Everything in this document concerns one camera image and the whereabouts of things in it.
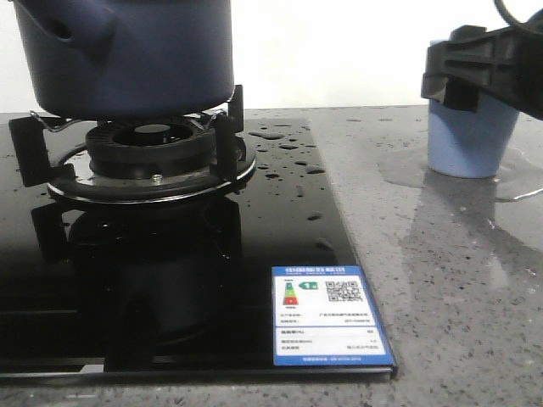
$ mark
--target qr code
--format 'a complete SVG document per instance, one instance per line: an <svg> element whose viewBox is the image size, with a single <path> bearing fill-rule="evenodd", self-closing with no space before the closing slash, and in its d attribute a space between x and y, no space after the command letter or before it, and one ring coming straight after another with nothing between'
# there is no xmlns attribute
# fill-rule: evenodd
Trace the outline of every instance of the qr code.
<svg viewBox="0 0 543 407"><path fill-rule="evenodd" d="M362 301L361 290L358 282L326 282L328 300L338 301Z"/></svg>

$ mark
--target black clamp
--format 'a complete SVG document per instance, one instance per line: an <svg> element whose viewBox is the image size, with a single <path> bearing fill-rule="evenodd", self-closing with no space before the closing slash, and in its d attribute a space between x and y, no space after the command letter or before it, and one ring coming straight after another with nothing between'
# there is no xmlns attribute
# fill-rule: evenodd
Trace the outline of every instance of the black clamp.
<svg viewBox="0 0 543 407"><path fill-rule="evenodd" d="M519 24L489 32L464 25L430 46L422 97L474 112L485 92L543 119L543 10Z"/></svg>
<svg viewBox="0 0 543 407"><path fill-rule="evenodd" d="M42 120L50 126L66 123L65 119L58 117L46 117ZM72 164L51 166L43 137L43 123L30 116L9 121L9 130L25 187L34 187L60 176L70 179L76 177Z"/></svg>
<svg viewBox="0 0 543 407"><path fill-rule="evenodd" d="M218 115L215 123L216 165L213 172L224 181L236 181L238 177L238 150L245 149L236 136L244 130L244 89L236 85L228 101L228 114Z"/></svg>

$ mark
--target gray speckled countertop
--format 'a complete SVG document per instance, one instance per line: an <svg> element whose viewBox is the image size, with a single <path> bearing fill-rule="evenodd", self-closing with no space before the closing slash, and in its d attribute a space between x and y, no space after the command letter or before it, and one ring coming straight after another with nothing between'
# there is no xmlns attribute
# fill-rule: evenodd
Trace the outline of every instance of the gray speckled countertop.
<svg viewBox="0 0 543 407"><path fill-rule="evenodd" d="M409 151L423 159L423 106L249 110L247 118L310 121L395 348L398 377L302 385L0 387L0 405L543 405L543 195L501 202L499 183L457 180L406 162ZM543 124L521 115L510 148L524 156L502 171L513 187L527 159L543 168L541 130ZM416 187L384 181L378 162ZM517 183L531 177L543 187L542 174L519 173Z"/></svg>

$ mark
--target gas burner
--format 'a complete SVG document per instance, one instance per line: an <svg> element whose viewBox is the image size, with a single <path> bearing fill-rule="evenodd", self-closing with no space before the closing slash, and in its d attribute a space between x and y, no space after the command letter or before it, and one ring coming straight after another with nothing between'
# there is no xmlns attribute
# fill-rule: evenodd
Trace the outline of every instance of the gas burner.
<svg viewBox="0 0 543 407"><path fill-rule="evenodd" d="M237 175L231 181L217 175L214 164L216 153L211 154L211 164L179 174L165 175L159 171L151 174L153 171L150 171L146 178L115 178L93 171L94 158L86 146L81 146L68 152L58 162L59 166L72 165L76 177L57 177L48 183L48 189L54 195L93 204L173 202L221 190L229 191L245 183L255 169L255 151L246 150L241 137L236 137L236 144Z"/></svg>
<svg viewBox="0 0 543 407"><path fill-rule="evenodd" d="M60 118L11 120L9 127L26 187L47 183L51 195L90 204L153 204L239 189L256 155L243 130L242 88L228 113L155 120L99 122L86 142L53 165L43 130L64 129Z"/></svg>

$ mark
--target black glass cooktop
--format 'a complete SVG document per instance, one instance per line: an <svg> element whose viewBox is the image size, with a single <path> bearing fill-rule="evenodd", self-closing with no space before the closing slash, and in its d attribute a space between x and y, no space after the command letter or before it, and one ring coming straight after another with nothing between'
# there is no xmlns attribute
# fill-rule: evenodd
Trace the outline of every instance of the black glass cooktop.
<svg viewBox="0 0 543 407"><path fill-rule="evenodd" d="M46 139L52 155L92 123ZM205 201L74 207L25 188L0 127L0 377L390 373L274 365L272 267L356 265L310 129L250 120L257 170Z"/></svg>

